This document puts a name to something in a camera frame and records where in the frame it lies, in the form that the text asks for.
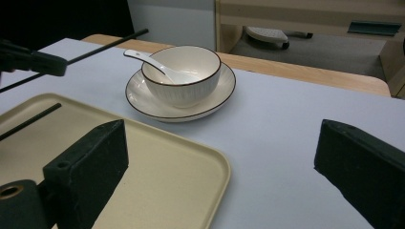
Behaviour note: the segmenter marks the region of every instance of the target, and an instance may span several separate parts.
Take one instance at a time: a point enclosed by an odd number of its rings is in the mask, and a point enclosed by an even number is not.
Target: white plate
[[[141,70],[137,71],[126,86],[128,102],[137,111],[163,122],[191,121],[210,115],[220,109],[233,94],[236,86],[235,73],[224,63],[217,88],[205,100],[190,108],[176,108],[156,99],[148,90]]]

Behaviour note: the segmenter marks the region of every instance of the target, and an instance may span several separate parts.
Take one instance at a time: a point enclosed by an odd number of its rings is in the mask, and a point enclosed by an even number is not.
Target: ceramic spoon
[[[136,58],[138,60],[144,61],[144,62],[152,65],[157,70],[164,73],[175,84],[186,84],[186,83],[192,83],[192,82],[196,82],[196,81],[200,80],[197,76],[187,74],[187,73],[182,73],[182,72],[167,68],[166,66],[162,65],[160,62],[155,60],[154,58],[152,58],[146,54],[143,54],[141,52],[127,50],[124,52],[124,55]]]

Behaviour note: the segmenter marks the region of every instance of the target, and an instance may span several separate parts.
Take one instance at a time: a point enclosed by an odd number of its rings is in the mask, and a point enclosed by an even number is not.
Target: white ceramic bowl
[[[162,72],[147,63],[142,74],[149,91],[159,100],[179,108],[194,106],[208,97],[220,78],[220,57],[211,50],[196,46],[178,46],[151,55],[161,64],[200,80],[187,84],[173,84]]]

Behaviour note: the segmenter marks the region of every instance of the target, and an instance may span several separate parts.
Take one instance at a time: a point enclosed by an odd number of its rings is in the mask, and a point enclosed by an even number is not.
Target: wooden table edge
[[[82,41],[106,45],[118,40],[120,37],[93,34]],[[142,41],[129,40],[117,46],[122,49],[132,49],[140,52],[157,52],[170,48],[171,45]],[[271,60],[257,59],[227,53],[217,52],[221,60],[233,69],[240,69],[254,73],[269,74],[289,79],[321,84],[335,88],[347,89],[362,93],[391,96],[386,82],[381,79],[353,73],[341,73],[337,71],[317,69]]]

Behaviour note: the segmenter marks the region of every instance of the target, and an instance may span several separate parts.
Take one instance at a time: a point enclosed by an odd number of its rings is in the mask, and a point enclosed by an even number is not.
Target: black rod
[[[94,55],[94,54],[97,54],[97,53],[99,53],[99,52],[103,52],[103,51],[105,51],[105,50],[108,50],[108,49],[110,49],[110,48],[112,48],[112,47],[114,47],[114,46],[116,46],[116,45],[119,45],[119,44],[121,44],[121,43],[127,41],[127,40],[137,38],[137,36],[144,35],[144,34],[146,34],[147,32],[149,32],[148,29],[143,29],[143,30],[137,31],[137,32],[135,32],[135,33],[133,33],[133,34],[131,34],[131,35],[129,35],[129,36],[125,36],[125,37],[123,37],[123,38],[121,38],[121,39],[119,39],[119,40],[117,40],[117,41],[114,41],[114,42],[112,42],[112,43],[110,43],[110,44],[108,44],[108,45],[102,46],[102,47],[100,47],[100,48],[98,48],[98,49],[96,49],[96,50],[93,50],[93,51],[84,53],[84,54],[82,54],[82,55],[80,55],[80,56],[78,56],[78,57],[76,57],[76,58],[73,58],[73,59],[69,60],[69,61],[68,61],[68,65],[74,64],[75,62],[77,62],[77,61],[79,61],[79,60],[82,60],[82,59],[84,59],[84,58],[87,58],[87,57],[89,57],[89,56],[92,56],[92,55]],[[9,85],[9,86],[7,86],[7,87],[4,87],[4,88],[0,89],[0,94],[3,93],[3,92],[8,91],[8,90],[10,90],[10,89],[13,89],[13,88],[15,88],[15,87],[18,87],[18,86],[20,86],[20,85],[22,85],[22,84],[28,83],[28,82],[30,82],[30,81],[32,81],[32,80],[34,80],[34,79],[36,79],[36,78],[39,78],[39,77],[41,77],[41,76],[43,76],[43,75],[45,75],[45,74],[43,74],[43,73],[38,73],[38,74],[35,74],[35,75],[33,75],[33,76],[30,76],[30,77],[28,77],[28,78],[26,78],[26,79],[20,80],[20,81],[14,83],[14,84],[11,84],[11,85]]]
[[[32,118],[30,118],[30,119],[24,121],[23,123],[21,123],[21,124],[15,126],[15,127],[13,127],[11,130],[9,130],[9,131],[5,132],[4,134],[0,135],[0,141],[2,141],[2,140],[4,140],[4,139],[6,139],[7,137],[9,137],[9,136],[11,136],[11,135],[13,135],[13,134],[15,134],[15,133],[21,131],[22,129],[24,129],[24,128],[30,126],[30,125],[33,124],[35,121],[37,121],[37,120],[41,119],[42,117],[44,117],[44,116],[46,116],[46,115],[52,113],[53,111],[55,111],[56,109],[60,108],[61,106],[62,106],[62,104],[56,103],[56,104],[54,104],[52,107],[48,108],[47,110],[45,110],[45,111],[43,111],[43,112],[41,112],[41,113],[39,113],[39,114],[36,114],[36,115],[33,116]]]

